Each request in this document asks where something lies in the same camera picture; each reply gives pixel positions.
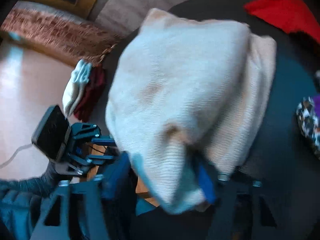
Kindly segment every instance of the red cloth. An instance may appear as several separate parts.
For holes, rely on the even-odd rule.
[[[244,9],[285,33],[305,32],[320,44],[320,26],[303,0],[254,0]]]
[[[89,120],[90,114],[98,102],[105,86],[105,70],[101,66],[92,68],[89,82],[84,89],[84,94],[73,112],[78,120],[81,120],[82,122],[87,122]]]

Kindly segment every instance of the beige cloth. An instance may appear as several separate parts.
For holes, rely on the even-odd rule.
[[[186,146],[231,175],[260,127],[276,42],[236,21],[149,11],[120,57],[106,121],[117,146],[169,213],[204,201]]]

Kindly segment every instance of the white cloth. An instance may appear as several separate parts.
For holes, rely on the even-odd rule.
[[[275,56],[276,42],[246,24],[149,11],[119,59],[106,122],[167,212],[204,201],[186,146],[228,176],[245,160],[266,109]]]
[[[66,117],[73,114],[76,106],[80,102],[84,88],[89,82],[92,64],[81,59],[76,68],[71,72],[71,78],[62,96],[63,112]]]

